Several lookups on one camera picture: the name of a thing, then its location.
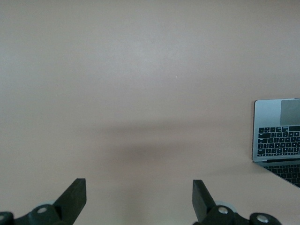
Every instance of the table surface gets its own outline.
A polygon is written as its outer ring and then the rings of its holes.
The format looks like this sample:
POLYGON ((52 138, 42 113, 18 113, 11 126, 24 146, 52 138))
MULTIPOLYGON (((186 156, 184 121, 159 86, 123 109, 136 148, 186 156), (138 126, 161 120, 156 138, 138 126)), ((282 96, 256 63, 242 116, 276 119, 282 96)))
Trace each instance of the table surface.
POLYGON ((299 224, 251 159, 257 99, 296 98, 298 1, 0 2, 0 211, 86 178, 75 224, 191 225, 214 200, 299 224))

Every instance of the laptop keyboard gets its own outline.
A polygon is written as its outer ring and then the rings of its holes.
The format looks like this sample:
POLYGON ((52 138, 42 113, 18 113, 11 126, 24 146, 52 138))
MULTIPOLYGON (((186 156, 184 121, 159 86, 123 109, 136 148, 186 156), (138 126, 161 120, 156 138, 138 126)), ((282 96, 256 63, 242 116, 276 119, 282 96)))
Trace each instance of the laptop keyboard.
POLYGON ((264 168, 300 187, 300 165, 264 166, 264 168))
POLYGON ((300 126, 258 129, 258 157, 300 155, 300 126))

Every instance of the open laptop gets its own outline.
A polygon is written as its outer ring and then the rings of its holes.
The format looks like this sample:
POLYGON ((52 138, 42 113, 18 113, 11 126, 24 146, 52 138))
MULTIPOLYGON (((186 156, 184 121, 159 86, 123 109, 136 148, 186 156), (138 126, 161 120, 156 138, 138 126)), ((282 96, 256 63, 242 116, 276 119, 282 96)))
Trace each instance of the open laptop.
POLYGON ((252 160, 300 188, 300 98, 255 101, 252 160))

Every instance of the silver bolt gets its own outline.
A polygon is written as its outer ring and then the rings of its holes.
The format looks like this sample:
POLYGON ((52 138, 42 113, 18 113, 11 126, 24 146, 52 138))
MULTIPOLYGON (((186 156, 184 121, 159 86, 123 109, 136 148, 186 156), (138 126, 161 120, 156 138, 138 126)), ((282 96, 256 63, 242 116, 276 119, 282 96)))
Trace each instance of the silver bolt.
POLYGON ((258 215, 256 218, 257 218, 258 221, 260 221, 262 223, 268 223, 269 222, 268 218, 266 218, 263 215, 258 215))
POLYGON ((219 211, 220 213, 222 213, 222 214, 227 214, 227 213, 228 213, 228 210, 227 210, 225 207, 220 207, 220 208, 218 209, 218 211, 219 211))
POLYGON ((47 208, 42 207, 42 208, 37 210, 37 213, 43 213, 43 212, 46 212, 46 211, 47 211, 47 208))

